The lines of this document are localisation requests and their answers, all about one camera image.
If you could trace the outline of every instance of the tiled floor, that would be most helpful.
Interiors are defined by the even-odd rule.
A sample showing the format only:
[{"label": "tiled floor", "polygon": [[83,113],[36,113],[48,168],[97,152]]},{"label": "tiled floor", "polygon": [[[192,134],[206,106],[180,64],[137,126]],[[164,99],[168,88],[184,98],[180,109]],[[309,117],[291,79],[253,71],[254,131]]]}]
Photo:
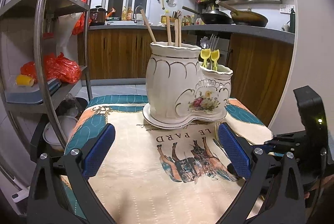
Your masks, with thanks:
[{"label": "tiled floor", "polygon": [[[104,85],[92,86],[93,98],[105,95],[146,95],[146,86],[141,85]],[[88,100],[87,88],[83,86],[76,97]]]}]

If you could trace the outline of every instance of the wok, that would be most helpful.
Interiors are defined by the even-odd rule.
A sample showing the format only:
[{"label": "wok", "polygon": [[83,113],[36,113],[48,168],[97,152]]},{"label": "wok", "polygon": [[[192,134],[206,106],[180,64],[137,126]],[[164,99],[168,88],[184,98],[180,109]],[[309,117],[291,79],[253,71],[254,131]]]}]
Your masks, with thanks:
[{"label": "wok", "polygon": [[256,27],[265,27],[268,23],[268,19],[258,13],[252,11],[236,10],[232,6],[229,6],[225,2],[216,1],[216,4],[231,11],[231,17],[237,25],[249,25]]},{"label": "wok", "polygon": [[206,11],[204,13],[199,13],[193,9],[183,6],[183,10],[189,11],[193,14],[197,14],[201,16],[201,19],[205,24],[232,24],[233,20],[224,12],[216,10]]}]

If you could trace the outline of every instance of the kitchen cabinet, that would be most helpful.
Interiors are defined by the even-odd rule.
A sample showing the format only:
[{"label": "kitchen cabinet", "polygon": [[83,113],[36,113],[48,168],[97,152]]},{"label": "kitchen cabinet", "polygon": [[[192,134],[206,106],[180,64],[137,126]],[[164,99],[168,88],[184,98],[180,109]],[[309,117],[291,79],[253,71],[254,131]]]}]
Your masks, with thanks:
[{"label": "kitchen cabinet", "polygon": [[[156,40],[167,41],[166,31],[154,31]],[[145,78],[151,57],[148,30],[103,29],[88,32],[91,79]],[[78,36],[79,63],[84,62],[82,35]]]},{"label": "kitchen cabinet", "polygon": [[248,35],[231,35],[228,67],[231,96],[266,126],[281,100],[290,71],[293,45]]}]

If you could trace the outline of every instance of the floral decoration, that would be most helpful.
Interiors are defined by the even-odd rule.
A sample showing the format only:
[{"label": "floral decoration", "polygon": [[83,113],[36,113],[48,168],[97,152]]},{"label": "floral decoration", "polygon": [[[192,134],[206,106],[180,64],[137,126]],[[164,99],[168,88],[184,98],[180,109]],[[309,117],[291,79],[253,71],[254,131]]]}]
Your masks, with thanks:
[{"label": "floral decoration", "polygon": [[189,111],[205,111],[212,112],[214,109],[218,108],[220,102],[218,98],[211,98],[212,92],[206,91],[205,95],[199,92],[199,97],[193,102],[189,102]]}]

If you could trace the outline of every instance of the stainless steel rack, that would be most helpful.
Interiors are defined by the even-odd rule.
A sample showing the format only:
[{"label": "stainless steel rack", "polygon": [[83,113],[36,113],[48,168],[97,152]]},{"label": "stainless steel rack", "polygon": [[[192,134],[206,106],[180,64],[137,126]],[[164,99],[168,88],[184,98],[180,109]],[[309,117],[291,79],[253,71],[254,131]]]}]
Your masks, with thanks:
[{"label": "stainless steel rack", "polygon": [[[86,3],[76,0],[11,0],[5,4],[5,0],[0,0],[0,17],[31,17],[34,16],[34,36],[33,36],[33,49],[34,49],[34,61],[37,72],[37,80],[39,88],[43,97],[43,103],[41,104],[14,104],[6,101],[4,93],[3,77],[0,69],[0,96],[3,101],[8,118],[18,136],[21,143],[29,153],[29,141],[23,133],[20,125],[16,119],[14,113],[36,113],[47,114],[50,123],[62,145],[66,146],[66,137],[61,129],[59,121],[56,116],[55,109],[59,106],[60,102],[71,91],[75,84],[62,84],[62,86],[51,96],[46,81],[43,55],[41,47],[41,37],[43,33],[43,20],[45,13],[54,14],[55,17],[68,15],[72,13],[86,13],[85,14],[85,26],[84,26],[84,52],[85,52],[85,64],[81,66],[82,75],[86,79],[86,87],[88,98],[91,100],[91,81],[88,70],[88,54],[87,54],[87,32],[90,15],[91,0],[87,0]],[[8,167],[3,159],[0,159],[0,171],[6,174],[16,186],[17,189],[22,189],[22,185],[17,183],[19,179],[15,177],[10,167]]]}]

